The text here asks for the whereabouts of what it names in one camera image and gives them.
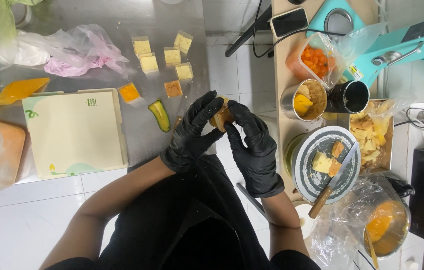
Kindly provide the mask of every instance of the pink plastic bag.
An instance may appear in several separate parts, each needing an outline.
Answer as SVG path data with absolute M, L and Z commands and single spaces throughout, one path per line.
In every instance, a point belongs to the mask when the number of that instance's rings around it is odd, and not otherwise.
M 48 36 L 28 33 L 20 39 L 50 53 L 44 69 L 62 77 L 80 76 L 103 65 L 122 73 L 123 63 L 129 62 L 98 24 L 79 25 L 67 32 L 61 29 Z

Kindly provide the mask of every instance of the black nitrile glove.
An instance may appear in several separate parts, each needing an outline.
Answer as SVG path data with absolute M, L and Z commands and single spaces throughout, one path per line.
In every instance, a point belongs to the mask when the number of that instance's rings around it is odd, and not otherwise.
M 230 100 L 230 112 L 237 124 L 244 128 L 246 148 L 239 131 L 231 123 L 225 129 L 232 148 L 233 159 L 245 178 L 245 188 L 255 198 L 275 196 L 284 190 L 283 180 L 275 172 L 275 150 L 277 144 L 270 137 L 267 125 L 247 107 Z
M 199 97 L 175 128 L 170 145 L 160 154 L 162 162 L 172 171 L 186 172 L 192 163 L 223 136 L 218 128 L 201 136 L 207 121 L 223 105 L 223 98 L 216 99 L 216 96 L 216 91 L 209 91 Z

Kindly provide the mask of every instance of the smartphone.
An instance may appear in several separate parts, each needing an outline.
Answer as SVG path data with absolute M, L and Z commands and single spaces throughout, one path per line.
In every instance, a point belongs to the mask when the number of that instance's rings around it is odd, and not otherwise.
M 308 19 L 305 9 L 298 8 L 272 17 L 270 27 L 276 38 L 307 28 Z

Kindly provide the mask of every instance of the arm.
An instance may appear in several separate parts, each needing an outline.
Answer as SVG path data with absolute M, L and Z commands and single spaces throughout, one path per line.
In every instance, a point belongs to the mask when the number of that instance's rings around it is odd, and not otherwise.
M 113 181 L 85 201 L 40 270 L 70 258 L 86 257 L 97 260 L 103 230 L 111 218 L 158 181 L 187 171 L 191 164 L 220 139 L 223 133 L 218 129 L 201 136 L 207 121 L 223 105 L 223 99 L 216 99 L 216 95 L 215 91 L 208 92 L 190 106 L 177 125 L 170 145 L 160 157 Z
M 282 191 L 261 200 L 269 220 L 270 257 L 285 249 L 293 249 L 310 257 L 300 229 L 299 215 L 287 194 Z
M 96 260 L 109 220 L 149 187 L 174 173 L 157 157 L 97 191 L 78 209 L 40 270 L 69 258 Z
M 240 133 L 230 123 L 225 124 L 233 159 L 244 175 L 249 194 L 261 198 L 270 224 L 270 257 L 284 249 L 293 249 L 308 256 L 300 220 L 292 202 L 284 192 L 284 184 L 275 170 L 277 144 L 270 137 L 267 125 L 247 107 L 229 101 L 228 108 L 237 124 L 244 128 L 245 147 Z

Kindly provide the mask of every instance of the black shirt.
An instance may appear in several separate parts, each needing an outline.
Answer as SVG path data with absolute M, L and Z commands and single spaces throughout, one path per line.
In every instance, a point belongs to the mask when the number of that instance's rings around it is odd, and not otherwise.
M 270 261 L 216 156 L 150 187 L 115 223 L 97 261 L 77 257 L 47 270 L 320 269 L 294 250 Z

